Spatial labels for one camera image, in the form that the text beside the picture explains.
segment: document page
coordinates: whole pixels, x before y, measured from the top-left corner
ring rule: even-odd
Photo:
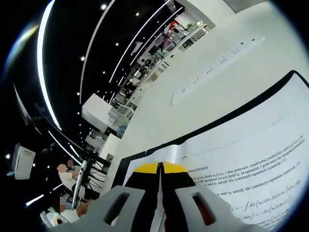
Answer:
[[[149,156],[146,156],[141,159],[132,160],[126,172],[124,185],[126,184],[127,180],[130,178],[134,170],[142,166],[143,164],[163,162],[163,161],[174,163],[176,160],[177,148],[178,148],[177,145],[167,146],[160,150],[155,151]]]
[[[197,185],[248,224],[273,229],[307,187],[309,89],[295,74],[271,98],[178,148]]]

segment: white wall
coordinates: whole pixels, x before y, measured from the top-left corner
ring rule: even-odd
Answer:
[[[108,153],[110,153],[112,156],[115,157],[120,141],[121,139],[114,136],[113,134],[110,134],[98,156],[101,157],[102,159],[106,159]]]
[[[196,15],[188,10],[178,15],[175,20],[179,22],[184,28],[186,28],[189,23],[195,24],[197,21],[200,21]]]
[[[112,106],[98,95],[92,94],[82,107],[82,117],[100,131],[105,131],[107,126],[117,130],[113,123],[109,121],[108,112],[111,108]]]
[[[177,0],[186,10],[197,15],[208,28],[212,29],[235,15],[223,0]]]

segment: white shirt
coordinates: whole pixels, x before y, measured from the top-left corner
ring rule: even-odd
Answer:
[[[74,171],[78,171],[79,172],[80,169],[81,169],[81,167],[74,166]],[[65,172],[65,173],[58,173],[59,177],[60,177],[60,180],[63,183],[63,185],[65,187],[67,187],[71,191],[72,191],[73,185],[76,184],[76,182],[77,182],[77,180],[75,180],[72,177],[72,172],[73,172],[73,170],[70,170],[69,172]],[[79,190],[78,196],[79,197],[84,197],[84,195],[85,195],[85,189],[84,189],[84,186],[81,186],[81,188]]]
[[[73,223],[79,219],[79,216],[77,215],[76,209],[66,209],[64,210],[61,215],[69,221],[69,223]]]

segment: power socket strip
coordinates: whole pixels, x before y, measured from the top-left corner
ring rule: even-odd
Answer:
[[[211,62],[210,66],[207,68],[202,68],[202,70],[198,70],[197,73],[199,74],[195,75],[191,81],[186,82],[183,87],[173,91],[171,104],[175,105],[176,103],[182,101],[186,96],[194,92],[198,86],[206,83],[216,74],[251,51],[264,40],[265,38],[263,37],[246,39],[228,49],[221,56],[217,57],[216,60]]]

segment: ceiling light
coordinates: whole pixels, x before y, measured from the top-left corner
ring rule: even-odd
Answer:
[[[63,184],[60,184],[57,187],[53,188],[53,191],[56,190],[57,188],[59,188],[61,185],[63,185]]]
[[[120,60],[118,61],[118,64],[116,65],[116,68],[114,70],[114,72],[112,73],[112,76],[110,78],[109,83],[112,81],[112,78],[115,75],[116,70],[118,69],[118,66],[120,64],[120,62],[122,61],[123,57],[125,56],[126,52],[128,51],[128,49],[131,47],[132,43],[134,42],[134,40],[136,39],[136,37],[139,35],[139,33],[141,32],[141,30],[143,30],[143,28],[146,26],[146,24],[166,5],[170,2],[170,0],[166,1],[159,9],[156,10],[156,12],[154,12],[154,14],[152,16],[150,16],[150,18],[145,22],[145,24],[140,28],[140,30],[136,33],[136,35],[133,37],[133,39],[131,40],[131,42],[129,43],[128,47],[126,48],[125,52],[123,53],[123,55],[121,56]]]
[[[74,147],[72,147],[72,145],[70,145],[70,148],[71,148],[72,151],[75,153],[75,155],[77,155],[77,157],[79,157],[79,155],[78,155],[77,152],[75,151]]]
[[[106,7],[107,7],[107,5],[106,5],[106,4],[102,4],[102,5],[101,5],[101,10],[105,10],[105,9],[106,9]]]
[[[124,78],[124,76],[121,78],[121,80],[118,83],[118,86],[120,86],[120,83],[122,82],[122,79]]]
[[[47,89],[45,85],[45,79],[44,79],[44,71],[43,71],[43,40],[44,40],[44,33],[45,33],[45,28],[48,20],[48,16],[52,10],[53,4],[55,0],[50,1],[50,3],[47,5],[41,23],[40,23],[40,28],[39,28],[39,33],[38,33],[38,42],[37,42],[37,65],[38,65],[38,75],[39,75],[39,81],[40,81],[40,86],[41,90],[43,93],[44,101],[47,105],[48,111],[55,123],[55,125],[58,127],[59,130],[62,130],[57,118],[55,116],[55,113],[53,111],[52,105],[49,102],[48,94],[47,94]]]
[[[151,40],[151,38],[160,30],[160,28],[166,24],[178,11],[180,11],[183,7],[179,8],[177,11],[175,11],[175,13],[173,13],[167,20],[165,20],[165,22],[159,26],[159,28],[152,34],[152,36],[144,43],[143,47],[139,50],[139,52],[136,54],[136,56],[134,57],[134,59],[132,60],[132,62],[130,63],[130,65],[133,64],[134,60],[137,58],[137,56],[140,54],[140,52],[142,51],[142,49],[146,46],[146,44]]]
[[[31,205],[32,203],[34,203],[35,201],[37,201],[38,199],[42,198],[44,196],[44,194],[42,194],[41,196],[34,198],[33,200],[29,201],[26,203],[26,206]]]
[[[62,145],[61,143],[58,142],[58,140],[53,136],[53,134],[48,131],[48,133],[52,136],[52,138],[56,141],[56,143],[62,148],[62,150],[64,150],[69,156],[72,157],[73,160],[75,160],[80,166],[82,165],[82,163],[80,163],[70,152],[68,152]]]
[[[114,97],[114,95],[115,95],[115,93],[113,93],[112,98]],[[112,98],[110,99],[110,102],[109,102],[109,103],[111,103],[111,102],[112,102]]]

